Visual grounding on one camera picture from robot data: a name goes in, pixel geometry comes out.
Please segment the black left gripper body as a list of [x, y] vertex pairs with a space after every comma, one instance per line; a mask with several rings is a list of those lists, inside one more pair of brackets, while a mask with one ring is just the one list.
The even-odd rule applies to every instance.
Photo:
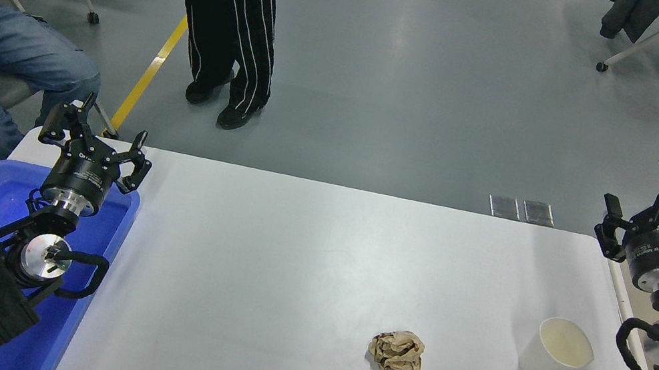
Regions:
[[120, 178], [120, 168], [106, 165], [81, 151], [62, 152], [42, 184], [42, 197], [54, 200], [61, 191], [70, 191], [85, 200], [87, 210], [99, 211], [110, 186]]

